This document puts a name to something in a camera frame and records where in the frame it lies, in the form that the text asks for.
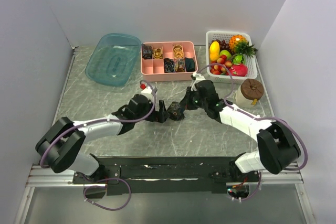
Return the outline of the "dark patterned necktie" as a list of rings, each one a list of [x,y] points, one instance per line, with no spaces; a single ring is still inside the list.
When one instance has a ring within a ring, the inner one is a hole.
[[[172,102],[167,111],[169,113],[169,118],[173,121],[180,121],[185,118],[184,108],[178,102]]]

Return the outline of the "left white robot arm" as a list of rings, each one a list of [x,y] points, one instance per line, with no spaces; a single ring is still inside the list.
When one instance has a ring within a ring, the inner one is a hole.
[[[159,101],[157,110],[155,101],[142,94],[136,94],[128,104],[102,118],[75,122],[62,117],[35,146],[41,156],[39,164],[41,168],[51,168],[54,173],[70,169],[83,174],[92,183],[98,183],[106,177],[106,169],[93,154],[80,152],[84,143],[122,135],[143,120],[164,123],[168,118],[163,100]]]

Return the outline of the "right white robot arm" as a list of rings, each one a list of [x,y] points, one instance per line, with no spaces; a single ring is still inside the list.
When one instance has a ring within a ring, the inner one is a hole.
[[[258,150],[238,155],[230,167],[230,177],[243,180],[249,172],[267,170],[279,174],[301,156],[301,149],[292,131],[276,119],[263,119],[219,98],[214,84],[202,80],[187,87],[180,102],[186,110],[203,109],[218,123],[246,134],[258,145]]]

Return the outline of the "orange blue rolled tie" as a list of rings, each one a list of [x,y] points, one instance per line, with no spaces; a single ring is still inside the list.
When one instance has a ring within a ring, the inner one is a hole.
[[[185,61],[182,58],[174,59],[175,72],[185,72]]]

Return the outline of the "pink compartment organizer box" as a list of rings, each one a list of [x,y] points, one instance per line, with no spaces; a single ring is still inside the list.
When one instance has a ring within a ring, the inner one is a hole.
[[[141,73],[146,81],[189,81],[197,70],[191,41],[145,42],[141,45]]]

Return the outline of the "red cherry bunch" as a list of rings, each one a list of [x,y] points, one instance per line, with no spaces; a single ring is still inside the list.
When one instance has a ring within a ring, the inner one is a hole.
[[[210,73],[214,75],[228,75],[227,69],[230,69],[233,63],[227,58],[226,55],[221,55],[216,64],[211,66]]]

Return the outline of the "gold rolled tie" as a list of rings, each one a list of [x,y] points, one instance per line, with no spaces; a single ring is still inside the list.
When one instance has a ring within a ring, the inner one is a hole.
[[[163,50],[162,48],[153,49],[153,59],[163,59]]]

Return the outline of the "brown lidded white jar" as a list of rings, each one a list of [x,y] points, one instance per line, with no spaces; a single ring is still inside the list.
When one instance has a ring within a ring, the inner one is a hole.
[[[264,95],[264,86],[255,79],[246,79],[235,93],[235,104],[241,108],[252,108]]]

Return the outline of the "yellow mango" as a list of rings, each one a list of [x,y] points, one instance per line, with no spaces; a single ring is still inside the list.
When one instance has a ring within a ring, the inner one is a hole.
[[[210,61],[217,61],[220,53],[220,44],[217,41],[211,43],[209,47],[209,59]]]

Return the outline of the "pink dragon fruit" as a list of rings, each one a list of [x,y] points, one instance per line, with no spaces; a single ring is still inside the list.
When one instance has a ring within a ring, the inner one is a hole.
[[[241,63],[233,64],[228,70],[232,76],[238,76],[238,77],[245,77],[248,72],[247,66]]]

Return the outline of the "dark brown rolled tie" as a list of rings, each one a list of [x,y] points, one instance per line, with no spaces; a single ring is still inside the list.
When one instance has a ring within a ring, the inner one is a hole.
[[[144,60],[153,59],[153,48],[150,45],[142,44],[142,58]]]

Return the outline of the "dark purple grapes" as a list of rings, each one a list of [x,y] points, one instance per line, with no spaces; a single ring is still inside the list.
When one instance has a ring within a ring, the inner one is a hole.
[[[230,47],[229,47],[229,44],[225,41],[225,40],[219,40],[219,39],[216,39],[216,40],[212,40],[211,43],[209,44],[209,46],[211,46],[211,44],[213,42],[218,42],[219,43],[219,48],[220,50],[228,50],[228,51],[231,51]]]

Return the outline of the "orange pineapple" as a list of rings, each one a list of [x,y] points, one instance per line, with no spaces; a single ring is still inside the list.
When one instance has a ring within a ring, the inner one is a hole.
[[[230,50],[235,54],[244,55],[247,57],[256,55],[257,49],[242,35],[232,36],[228,44]]]

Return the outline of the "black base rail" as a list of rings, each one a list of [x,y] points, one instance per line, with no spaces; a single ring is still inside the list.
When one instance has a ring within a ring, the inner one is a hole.
[[[75,169],[74,184],[99,184],[107,195],[127,193],[226,193],[226,184],[257,182],[257,168],[242,172],[234,157],[102,157],[92,175]]]

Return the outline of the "aluminium frame rail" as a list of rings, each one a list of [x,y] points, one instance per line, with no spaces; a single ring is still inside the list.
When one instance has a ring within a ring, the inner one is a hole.
[[[163,177],[163,176],[150,176],[150,171],[148,167],[141,167],[140,171],[144,172],[144,177],[135,177],[133,180],[136,181],[147,181],[147,182],[157,182],[157,181],[194,181],[202,179],[202,176],[193,177]],[[228,185],[237,184],[242,182],[245,175],[240,175],[237,178],[230,176],[228,169],[220,169],[218,171],[212,171],[208,173],[208,178],[222,178],[228,179]],[[303,179],[299,171],[285,170],[275,175],[266,170],[261,171],[261,182],[263,184],[302,184]],[[82,176],[72,170],[66,170],[61,173],[54,173],[50,168],[40,168],[39,166],[33,166],[28,175],[26,182],[26,187],[66,187],[66,186],[79,186],[82,184],[87,184],[88,181],[82,178]]]

